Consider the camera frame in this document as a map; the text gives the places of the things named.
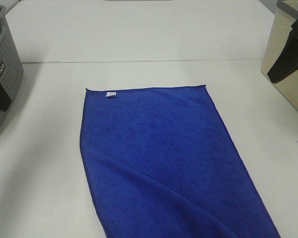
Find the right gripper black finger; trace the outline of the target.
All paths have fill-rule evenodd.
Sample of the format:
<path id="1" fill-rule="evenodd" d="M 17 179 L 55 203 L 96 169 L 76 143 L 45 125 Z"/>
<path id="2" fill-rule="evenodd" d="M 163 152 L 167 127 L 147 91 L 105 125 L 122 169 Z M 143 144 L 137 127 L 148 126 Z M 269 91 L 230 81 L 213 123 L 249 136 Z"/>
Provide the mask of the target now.
<path id="1" fill-rule="evenodd" d="M 291 25 L 286 44 L 268 71 L 272 83 L 278 83 L 298 70 L 298 19 Z"/>

